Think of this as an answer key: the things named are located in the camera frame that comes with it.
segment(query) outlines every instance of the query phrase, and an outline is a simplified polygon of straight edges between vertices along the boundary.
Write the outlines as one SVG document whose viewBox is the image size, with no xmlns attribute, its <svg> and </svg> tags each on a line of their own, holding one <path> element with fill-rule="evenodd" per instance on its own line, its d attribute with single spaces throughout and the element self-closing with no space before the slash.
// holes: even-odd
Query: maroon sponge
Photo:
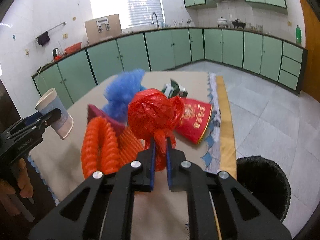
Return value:
<svg viewBox="0 0 320 240">
<path fill-rule="evenodd" d="M 88 123 L 90 122 L 90 120 L 94 117 L 97 116 L 101 116 L 103 118 L 106 118 L 110 123 L 111 126 L 113 128 L 113 130 L 115 130 L 116 132 L 116 136 L 119 137 L 119 135 L 123 132 L 125 125 L 123 123 L 119 123 L 118 121 L 112 119 L 110 116 L 108 116 L 105 112 L 103 112 L 102 110 L 100 110 L 99 108 L 97 108 L 94 105 L 88 105 Z"/>
</svg>

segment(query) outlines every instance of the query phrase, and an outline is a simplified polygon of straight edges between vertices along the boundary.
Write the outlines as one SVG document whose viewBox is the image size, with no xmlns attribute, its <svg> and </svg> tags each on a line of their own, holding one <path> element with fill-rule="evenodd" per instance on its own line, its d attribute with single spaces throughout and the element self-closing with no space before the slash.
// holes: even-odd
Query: green bottle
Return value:
<svg viewBox="0 0 320 240">
<path fill-rule="evenodd" d="M 296 27 L 296 44 L 301 45 L 301 30 L 299 25 Z"/>
</svg>

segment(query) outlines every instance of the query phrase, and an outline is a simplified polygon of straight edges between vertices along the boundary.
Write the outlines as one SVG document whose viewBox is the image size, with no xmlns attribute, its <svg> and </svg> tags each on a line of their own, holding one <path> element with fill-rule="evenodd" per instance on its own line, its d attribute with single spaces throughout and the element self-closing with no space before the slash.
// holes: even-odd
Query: person's hand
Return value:
<svg viewBox="0 0 320 240">
<path fill-rule="evenodd" d="M 32 197 L 33 196 L 33 187 L 30 183 L 30 179 L 28 177 L 28 171 L 26 168 L 26 162 L 24 159 L 20 159 L 18 166 L 20 168 L 20 173 L 18 177 L 18 187 L 20 190 L 20 196 L 25 197 Z M 20 211 L 16 208 L 15 205 L 10 201 L 8 195 L 15 194 L 16 191 L 14 188 L 5 180 L 0 179 L 0 201 L 2 202 L 3 206 L 5 207 L 6 211 L 9 215 L 18 215 Z"/>
</svg>

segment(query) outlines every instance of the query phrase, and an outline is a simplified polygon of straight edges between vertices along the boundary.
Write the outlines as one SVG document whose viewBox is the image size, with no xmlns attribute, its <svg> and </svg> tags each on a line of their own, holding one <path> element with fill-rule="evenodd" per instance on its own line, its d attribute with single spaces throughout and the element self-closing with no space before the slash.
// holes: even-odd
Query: orange door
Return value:
<svg viewBox="0 0 320 240">
<path fill-rule="evenodd" d="M 306 29 L 308 59 L 302 90 L 320 102 L 320 22 L 307 0 L 300 0 Z"/>
</svg>

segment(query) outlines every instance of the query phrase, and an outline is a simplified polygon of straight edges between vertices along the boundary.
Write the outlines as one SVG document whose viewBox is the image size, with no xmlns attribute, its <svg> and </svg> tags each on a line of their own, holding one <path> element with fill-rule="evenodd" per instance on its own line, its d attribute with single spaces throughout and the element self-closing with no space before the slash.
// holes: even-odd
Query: beige tablecloth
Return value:
<svg viewBox="0 0 320 240">
<path fill-rule="evenodd" d="M 185 87 L 188 97 L 209 102 L 207 77 L 208 74 L 205 72 L 149 72 L 143 77 L 142 85 L 160 90 L 170 78 L 173 78 Z M 43 134 L 44 141 L 30 152 L 47 184 L 60 200 L 63 200 L 84 180 L 80 151 L 87 125 L 87 105 L 93 104 L 101 108 L 106 103 L 103 91 L 113 79 L 114 76 L 108 78 L 68 109 L 74 119 L 74 127 L 65 140 L 60 140 L 54 130 L 48 127 Z M 221 109 L 220 169 L 236 177 L 236 152 L 231 112 L 223 78 L 220 76 L 217 77 L 217 90 Z M 176 140 L 176 148 L 185 153 L 186 159 L 204 169 L 201 157 L 207 152 L 206 142 L 202 141 L 195 146 L 179 135 Z M 185 192 L 170 192 L 166 170 L 157 172 L 154 191 L 140 193 L 135 197 L 132 239 L 185 240 L 188 235 L 187 220 Z"/>
</svg>

